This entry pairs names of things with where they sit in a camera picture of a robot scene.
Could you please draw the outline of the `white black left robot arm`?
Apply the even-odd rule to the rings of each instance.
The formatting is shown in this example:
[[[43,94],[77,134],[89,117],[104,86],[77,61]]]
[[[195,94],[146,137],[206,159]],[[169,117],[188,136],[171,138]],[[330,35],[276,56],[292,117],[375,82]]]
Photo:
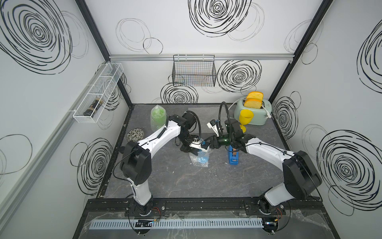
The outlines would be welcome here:
[[[152,205],[153,197],[148,178],[152,172],[152,159],[163,146],[178,138],[182,152],[198,155],[201,129],[198,135],[191,135],[189,132],[196,124],[200,124],[198,116],[192,111],[186,111],[182,116],[169,116],[165,124],[147,138],[126,144],[120,169],[131,184],[133,198],[139,207],[146,209]]]

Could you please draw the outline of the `blue plastic wine glass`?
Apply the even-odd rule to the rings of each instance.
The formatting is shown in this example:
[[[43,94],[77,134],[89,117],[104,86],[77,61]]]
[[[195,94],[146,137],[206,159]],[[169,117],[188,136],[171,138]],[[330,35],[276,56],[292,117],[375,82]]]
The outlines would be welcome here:
[[[200,150],[199,155],[196,156],[195,163],[200,166],[208,166],[210,154]]]

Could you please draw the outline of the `blue tape dispenser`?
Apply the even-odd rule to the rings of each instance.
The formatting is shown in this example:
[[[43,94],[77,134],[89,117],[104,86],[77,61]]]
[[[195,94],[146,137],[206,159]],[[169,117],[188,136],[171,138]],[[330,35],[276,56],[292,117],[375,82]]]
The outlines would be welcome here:
[[[230,165],[238,165],[239,150],[233,148],[231,145],[228,148],[228,159]]]

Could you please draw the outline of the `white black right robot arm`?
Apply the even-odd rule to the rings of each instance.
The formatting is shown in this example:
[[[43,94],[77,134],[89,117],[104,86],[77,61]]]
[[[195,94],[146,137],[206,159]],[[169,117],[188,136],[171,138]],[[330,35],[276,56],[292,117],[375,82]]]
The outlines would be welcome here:
[[[203,141],[202,148],[218,149],[222,146],[232,146],[235,150],[271,163],[283,172],[284,182],[259,197],[257,205],[264,215],[271,214],[277,206],[291,199],[307,199],[322,184],[322,178],[306,152],[281,149],[252,134],[244,133],[235,119],[225,121],[226,133],[217,120],[211,120],[207,126],[214,134]]]

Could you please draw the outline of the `yellow plastic wine glass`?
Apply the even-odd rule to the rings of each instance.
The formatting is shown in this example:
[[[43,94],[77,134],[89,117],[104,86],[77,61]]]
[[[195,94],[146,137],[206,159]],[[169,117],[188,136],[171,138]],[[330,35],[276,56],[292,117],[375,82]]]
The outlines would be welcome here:
[[[253,119],[254,114],[251,110],[241,110],[239,115],[240,128],[243,133],[246,132],[246,125],[248,125]]]

